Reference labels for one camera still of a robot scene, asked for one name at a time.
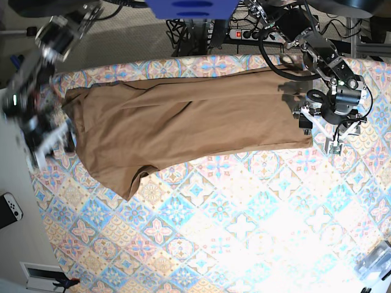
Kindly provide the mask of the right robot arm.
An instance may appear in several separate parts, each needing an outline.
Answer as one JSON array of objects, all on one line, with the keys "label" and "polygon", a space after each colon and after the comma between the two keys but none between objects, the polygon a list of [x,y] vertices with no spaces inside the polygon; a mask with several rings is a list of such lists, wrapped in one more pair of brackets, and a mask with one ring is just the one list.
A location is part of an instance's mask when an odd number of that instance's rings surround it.
[{"label": "right robot arm", "polygon": [[27,55],[1,97],[1,114],[18,124],[27,146],[27,164],[46,167],[46,157],[57,143],[74,151],[71,126],[56,126],[50,109],[38,105],[40,89],[50,84],[55,65],[64,62],[71,50],[99,21],[115,17],[123,4],[103,16],[101,1],[9,1],[10,8],[25,18],[50,18],[35,35],[36,48]]}]

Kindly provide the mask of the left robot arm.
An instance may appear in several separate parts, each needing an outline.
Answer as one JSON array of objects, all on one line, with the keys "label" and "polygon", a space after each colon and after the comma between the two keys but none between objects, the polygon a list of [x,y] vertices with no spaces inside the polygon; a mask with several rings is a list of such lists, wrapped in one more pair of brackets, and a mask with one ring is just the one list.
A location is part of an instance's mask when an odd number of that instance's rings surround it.
[{"label": "left robot arm", "polygon": [[[358,111],[372,95],[364,78],[353,73],[335,45],[319,32],[319,22],[306,1],[245,1],[245,5],[261,22],[258,47],[273,72],[296,82],[321,79],[328,87],[327,93],[310,89],[304,101],[293,109],[293,115],[304,134],[310,134],[314,127],[323,133],[326,153],[340,155],[346,138],[358,136],[361,124],[367,122],[367,115]],[[287,73],[272,63],[263,42],[273,33],[283,38],[287,48],[298,47],[302,51],[309,75]]]}]

